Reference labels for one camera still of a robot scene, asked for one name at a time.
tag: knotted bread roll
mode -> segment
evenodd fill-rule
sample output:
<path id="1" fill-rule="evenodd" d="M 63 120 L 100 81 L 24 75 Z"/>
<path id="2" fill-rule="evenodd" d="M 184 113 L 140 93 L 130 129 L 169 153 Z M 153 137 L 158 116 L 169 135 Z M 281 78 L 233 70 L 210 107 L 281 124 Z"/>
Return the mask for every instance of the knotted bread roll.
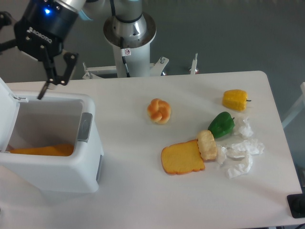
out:
<path id="1" fill-rule="evenodd" d="M 171 106 L 161 99 L 153 99 L 147 107 L 147 113 L 153 122 L 165 124 L 170 119 Z"/>

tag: yellow bell pepper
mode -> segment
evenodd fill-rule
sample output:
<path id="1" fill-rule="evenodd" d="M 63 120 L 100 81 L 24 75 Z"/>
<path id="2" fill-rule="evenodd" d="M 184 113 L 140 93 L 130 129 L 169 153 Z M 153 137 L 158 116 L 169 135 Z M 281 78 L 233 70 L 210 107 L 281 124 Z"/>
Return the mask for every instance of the yellow bell pepper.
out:
<path id="1" fill-rule="evenodd" d="M 247 92 L 243 90 L 229 90 L 224 92 L 223 105 L 236 111 L 243 111 L 246 109 L 247 102 L 251 101 L 247 100 L 247 97 Z"/>

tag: warning sticker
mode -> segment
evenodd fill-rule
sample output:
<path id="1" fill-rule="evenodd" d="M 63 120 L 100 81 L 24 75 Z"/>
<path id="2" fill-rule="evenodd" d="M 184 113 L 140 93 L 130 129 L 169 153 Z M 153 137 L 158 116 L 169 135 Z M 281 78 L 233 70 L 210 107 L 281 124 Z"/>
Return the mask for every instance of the warning sticker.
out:
<path id="1" fill-rule="evenodd" d="M 121 49 L 122 56 L 130 56 L 132 54 L 130 49 Z"/>

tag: crumpled tissue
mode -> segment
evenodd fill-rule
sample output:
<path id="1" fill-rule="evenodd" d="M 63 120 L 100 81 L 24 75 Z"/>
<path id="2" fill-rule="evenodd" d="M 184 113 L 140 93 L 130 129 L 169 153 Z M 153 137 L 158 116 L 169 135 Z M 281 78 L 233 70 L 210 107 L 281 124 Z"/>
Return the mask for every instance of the crumpled tissue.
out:
<path id="1" fill-rule="evenodd" d="M 216 157 L 216 161 L 222 165 L 223 162 L 227 159 L 227 148 L 224 147 L 224 146 L 220 146 L 220 145 L 217 145 L 217 157 Z"/>
<path id="2" fill-rule="evenodd" d="M 253 164 L 253 159 L 250 154 L 247 154 L 243 160 L 237 165 L 228 168 L 226 175 L 228 178 L 234 178 L 239 175 L 248 173 Z"/>
<path id="3" fill-rule="evenodd" d="M 241 136 L 244 141 L 234 144 L 225 144 L 225 146 L 217 145 L 217 158 L 216 161 L 222 165 L 227 158 L 238 161 L 229 167 L 226 171 L 228 178 L 234 178 L 250 171 L 253 165 L 252 156 L 260 155 L 264 152 L 264 144 L 256 138 L 252 138 L 254 134 L 248 117 L 237 117 L 234 120 L 235 127 L 233 135 Z"/>
<path id="4" fill-rule="evenodd" d="M 234 155 L 244 155 L 243 157 L 245 157 L 245 154 L 260 155 L 263 153 L 265 146 L 258 139 L 250 138 L 241 143 L 232 144 L 228 148 L 228 151 L 233 155 L 232 157 L 238 158 L 240 156 Z"/>
<path id="5" fill-rule="evenodd" d="M 235 126 L 233 128 L 234 135 L 241 135 L 243 138 L 247 139 L 253 135 L 253 131 L 250 127 L 248 117 L 236 117 L 234 119 Z"/>

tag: bread slice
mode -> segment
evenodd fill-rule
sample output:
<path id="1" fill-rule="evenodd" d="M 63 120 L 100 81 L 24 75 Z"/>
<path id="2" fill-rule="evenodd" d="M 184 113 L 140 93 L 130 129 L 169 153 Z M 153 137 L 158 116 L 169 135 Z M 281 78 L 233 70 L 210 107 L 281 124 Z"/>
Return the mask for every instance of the bread slice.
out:
<path id="1" fill-rule="evenodd" d="M 168 174 L 186 174 L 204 170 L 197 139 L 165 147 L 161 152 L 163 169 Z"/>
<path id="2" fill-rule="evenodd" d="M 204 160 L 215 160 L 217 156 L 217 147 L 212 132 L 203 130 L 198 133 L 197 138 L 201 157 Z"/>
<path id="3" fill-rule="evenodd" d="M 42 156 L 70 156 L 74 151 L 74 146 L 70 144 L 60 144 L 55 146 L 47 146 L 29 149 L 12 149 L 12 154 L 28 154 Z"/>

